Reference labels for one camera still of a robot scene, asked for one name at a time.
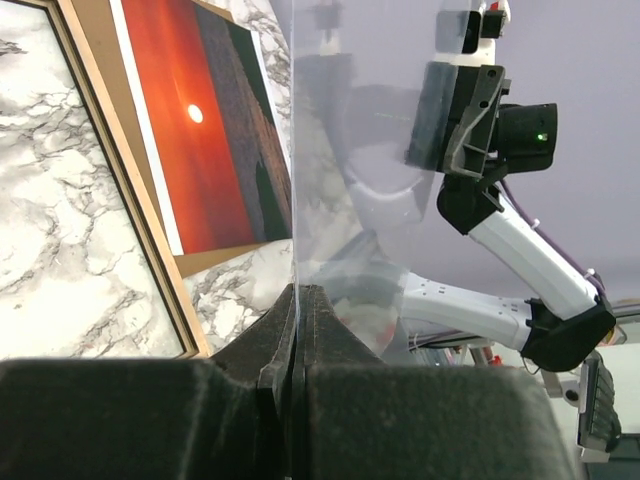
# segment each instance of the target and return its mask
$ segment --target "framed picture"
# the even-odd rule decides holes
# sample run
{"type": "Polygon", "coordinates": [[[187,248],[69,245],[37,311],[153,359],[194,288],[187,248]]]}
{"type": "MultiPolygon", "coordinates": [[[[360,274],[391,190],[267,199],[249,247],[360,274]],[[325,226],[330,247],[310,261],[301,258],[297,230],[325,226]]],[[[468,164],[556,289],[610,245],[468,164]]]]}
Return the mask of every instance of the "framed picture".
{"type": "Polygon", "coordinates": [[[210,356],[72,1],[0,18],[0,360],[210,356]]]}
{"type": "Polygon", "coordinates": [[[110,0],[179,257],[291,238],[288,148],[259,36],[200,0],[110,0]]]}

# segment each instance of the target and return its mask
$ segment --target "transparent acrylic panel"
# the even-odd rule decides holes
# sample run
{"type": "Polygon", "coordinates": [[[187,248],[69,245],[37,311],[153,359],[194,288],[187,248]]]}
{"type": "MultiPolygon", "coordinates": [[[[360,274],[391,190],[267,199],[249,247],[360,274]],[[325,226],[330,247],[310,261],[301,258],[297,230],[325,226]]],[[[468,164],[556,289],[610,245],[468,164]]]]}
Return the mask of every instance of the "transparent acrylic panel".
{"type": "Polygon", "coordinates": [[[471,1],[293,1],[297,286],[323,286],[376,354],[409,358],[404,283],[471,1]]]}

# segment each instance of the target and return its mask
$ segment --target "picture frame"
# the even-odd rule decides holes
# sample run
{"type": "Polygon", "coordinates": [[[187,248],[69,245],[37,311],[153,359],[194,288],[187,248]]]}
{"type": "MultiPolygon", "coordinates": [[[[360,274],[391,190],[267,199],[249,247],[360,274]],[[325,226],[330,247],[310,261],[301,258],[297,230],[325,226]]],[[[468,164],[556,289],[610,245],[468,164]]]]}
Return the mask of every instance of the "picture frame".
{"type": "Polygon", "coordinates": [[[72,0],[2,0],[40,8],[49,18],[135,230],[168,316],[183,346],[177,358],[208,358],[211,347],[171,254],[72,0]]]}
{"type": "Polygon", "coordinates": [[[290,161],[258,32],[202,1],[109,4],[125,77],[111,92],[129,86],[173,255],[291,238],[290,161]]]}
{"type": "MultiPolygon", "coordinates": [[[[113,15],[111,0],[71,0],[80,24],[84,30],[93,56],[100,68],[107,86],[111,103],[118,115],[133,152],[138,170],[149,193],[151,202],[160,224],[166,234],[162,219],[160,200],[155,188],[154,173],[142,134],[142,125],[136,110],[134,94],[127,76],[125,59],[118,38],[118,27],[113,15]]],[[[230,22],[235,20],[229,11],[206,3],[204,0],[191,0],[230,22]]],[[[230,259],[255,250],[262,245],[246,245],[234,248],[217,249],[191,255],[174,255],[178,269],[184,279],[220,265],[230,259]]]]}

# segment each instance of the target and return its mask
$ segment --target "white marble surface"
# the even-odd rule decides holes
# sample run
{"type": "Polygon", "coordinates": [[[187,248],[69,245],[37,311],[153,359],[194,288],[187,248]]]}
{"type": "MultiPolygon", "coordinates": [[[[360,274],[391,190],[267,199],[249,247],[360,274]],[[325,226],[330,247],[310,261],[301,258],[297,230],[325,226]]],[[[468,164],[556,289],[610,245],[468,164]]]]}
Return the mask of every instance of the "white marble surface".
{"type": "Polygon", "coordinates": [[[0,359],[182,353],[45,12],[0,19],[0,359]]]}
{"type": "Polygon", "coordinates": [[[271,307],[292,281],[291,260],[282,240],[185,279],[214,352],[271,307]]]}

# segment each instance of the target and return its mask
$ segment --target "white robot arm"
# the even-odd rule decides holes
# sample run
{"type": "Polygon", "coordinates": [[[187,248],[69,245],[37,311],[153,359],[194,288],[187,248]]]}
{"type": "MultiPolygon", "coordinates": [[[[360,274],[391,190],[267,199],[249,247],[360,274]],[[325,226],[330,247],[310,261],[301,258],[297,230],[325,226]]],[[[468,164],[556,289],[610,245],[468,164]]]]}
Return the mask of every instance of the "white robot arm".
{"type": "Polygon", "coordinates": [[[471,45],[465,42],[462,54],[440,53],[423,87],[438,84],[429,81],[434,72],[457,69],[443,146],[425,149],[420,142],[420,111],[429,109],[419,107],[406,160],[423,168],[435,164],[445,173],[441,216],[506,264],[538,298],[493,297],[411,274],[402,317],[498,342],[550,372],[572,370],[615,327],[615,317],[597,279],[579,271],[523,217],[504,181],[508,174],[551,166],[556,106],[500,104],[510,82],[495,65],[495,41],[511,19],[508,2],[480,2],[469,13],[471,45]]]}

